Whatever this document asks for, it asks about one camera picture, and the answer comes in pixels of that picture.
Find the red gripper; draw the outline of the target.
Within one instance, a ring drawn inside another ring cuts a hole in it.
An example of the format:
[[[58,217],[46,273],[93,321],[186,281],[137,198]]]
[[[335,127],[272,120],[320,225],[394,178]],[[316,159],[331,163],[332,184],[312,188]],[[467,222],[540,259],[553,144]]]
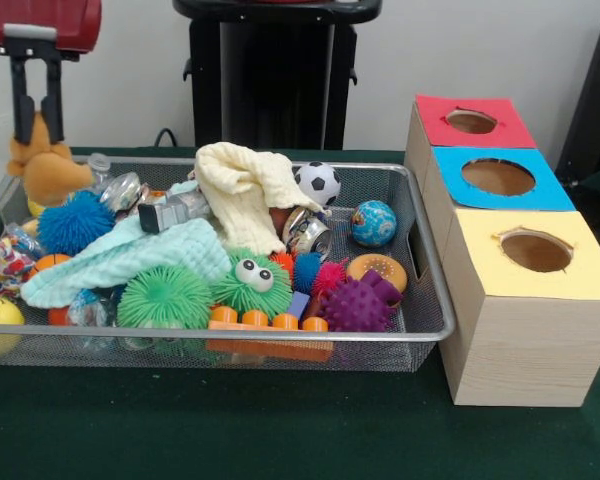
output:
[[[87,53],[94,49],[101,26],[101,1],[0,1],[0,47],[6,38],[54,42],[61,51]],[[59,55],[46,64],[46,95],[42,115],[51,143],[64,140],[61,62]],[[31,142],[34,101],[27,92],[26,59],[10,60],[14,139]]]

